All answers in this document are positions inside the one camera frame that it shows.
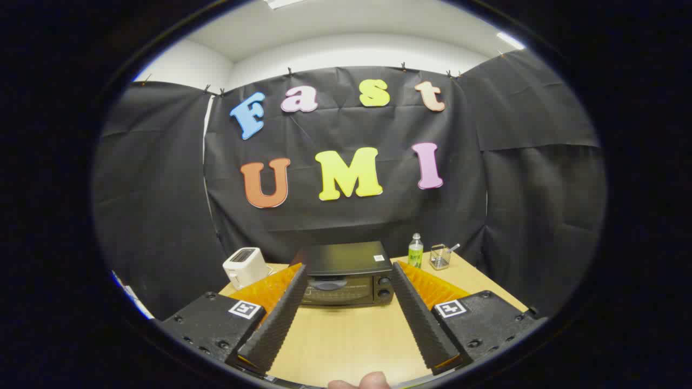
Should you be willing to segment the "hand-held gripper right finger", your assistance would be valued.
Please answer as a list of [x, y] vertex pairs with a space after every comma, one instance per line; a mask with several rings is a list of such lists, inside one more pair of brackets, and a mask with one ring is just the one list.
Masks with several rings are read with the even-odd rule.
[[489, 359], [541, 325], [494, 291], [470, 294], [397, 261], [391, 285], [425, 366], [434, 375]]

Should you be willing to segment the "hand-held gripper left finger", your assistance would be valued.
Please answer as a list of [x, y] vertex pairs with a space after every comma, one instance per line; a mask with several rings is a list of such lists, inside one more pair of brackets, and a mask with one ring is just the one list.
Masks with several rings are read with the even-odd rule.
[[294, 264], [231, 296], [208, 292], [163, 320], [161, 328], [202, 356], [265, 374], [306, 288], [306, 269]]

